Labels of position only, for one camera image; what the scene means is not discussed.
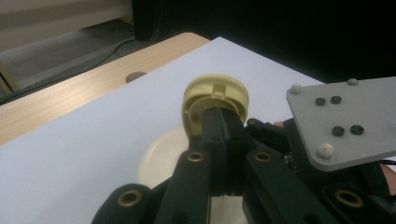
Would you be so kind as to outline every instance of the hole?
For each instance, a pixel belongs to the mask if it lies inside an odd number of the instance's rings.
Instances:
[[[303,220],[305,223],[307,224],[320,224],[320,218],[318,216],[316,216],[315,214],[306,214],[303,217]]]
[[[200,152],[193,152],[187,156],[189,161],[202,161],[204,159],[204,155]]]
[[[268,152],[258,152],[254,156],[256,161],[271,161],[272,160],[272,155]]]
[[[338,202],[343,203],[349,207],[360,208],[363,206],[363,200],[357,194],[346,189],[338,189],[335,193],[335,198]]]
[[[128,190],[123,192],[119,197],[119,205],[122,207],[130,207],[139,203],[142,199],[142,192],[140,190]]]
[[[189,216],[184,212],[179,212],[172,215],[173,224],[185,224],[189,222]]]

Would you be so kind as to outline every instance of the floor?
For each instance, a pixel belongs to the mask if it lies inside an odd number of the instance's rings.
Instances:
[[[134,40],[133,26],[114,20],[0,52],[0,62],[18,87],[12,94],[0,92],[0,101],[40,90],[146,46]]]

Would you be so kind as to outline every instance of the white table surface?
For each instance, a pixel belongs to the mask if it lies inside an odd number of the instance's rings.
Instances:
[[[196,77],[221,73],[249,91],[248,118],[290,119],[286,91],[320,82],[217,38],[0,147],[0,223],[90,223],[107,196],[136,182],[145,150],[182,127]]]

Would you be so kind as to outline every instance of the black cable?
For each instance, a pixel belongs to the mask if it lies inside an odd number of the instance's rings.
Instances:
[[[124,41],[123,43],[117,45],[117,46],[113,49],[113,51],[112,51],[111,53],[109,53],[103,60],[101,60],[99,63],[96,63],[96,64],[94,64],[93,66],[91,66],[91,67],[89,67],[89,68],[87,68],[87,69],[84,69],[84,70],[82,70],[82,71],[79,71],[79,72],[77,72],[77,73],[71,74],[71,75],[66,76],[66,77],[61,77],[61,78],[52,80],[52,81],[50,81],[50,82],[46,82],[46,83],[44,83],[44,84],[38,84],[38,85],[35,85],[35,84],[34,84],[34,85],[33,85],[32,87],[30,87],[30,88],[28,87],[28,88],[25,88],[25,89],[22,89],[22,90],[19,90],[19,91],[14,91],[14,92],[11,93],[10,95],[6,95],[6,96],[2,97],[2,98],[0,99],[0,105],[4,105],[4,104],[9,103],[9,102],[11,102],[11,101],[13,101],[13,100],[19,99],[19,98],[21,98],[22,96],[25,96],[25,95],[28,95],[28,94],[30,94],[30,93],[33,93],[33,92],[35,92],[35,91],[40,91],[40,90],[42,90],[42,89],[47,88],[48,86],[51,86],[51,85],[53,85],[53,84],[56,84],[56,83],[61,82],[61,81],[64,81],[64,80],[67,80],[67,79],[69,79],[70,77],[75,77],[75,76],[78,76],[78,75],[80,75],[80,74],[82,74],[82,73],[88,72],[88,71],[92,70],[93,68],[95,68],[96,66],[98,66],[99,64],[105,62],[105,61],[106,61],[107,59],[109,59],[113,54],[117,53],[117,50],[120,49],[123,45],[125,45],[125,44],[127,44],[127,43],[130,43],[130,42],[134,42],[134,41],[135,41],[135,39],[131,39],[131,40]]]
[[[396,165],[396,161],[390,161],[390,160],[380,160],[379,163],[385,165]]]

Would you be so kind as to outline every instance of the gray metal plate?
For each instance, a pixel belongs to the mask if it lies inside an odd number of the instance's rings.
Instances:
[[[359,80],[288,90],[287,99],[312,165],[322,171],[376,161],[396,155],[396,77]],[[331,103],[340,96],[339,105]],[[326,99],[316,105],[317,98]],[[350,132],[360,125],[364,133]],[[345,129],[343,136],[332,134],[334,126]],[[323,143],[333,152],[323,158],[318,152]]]

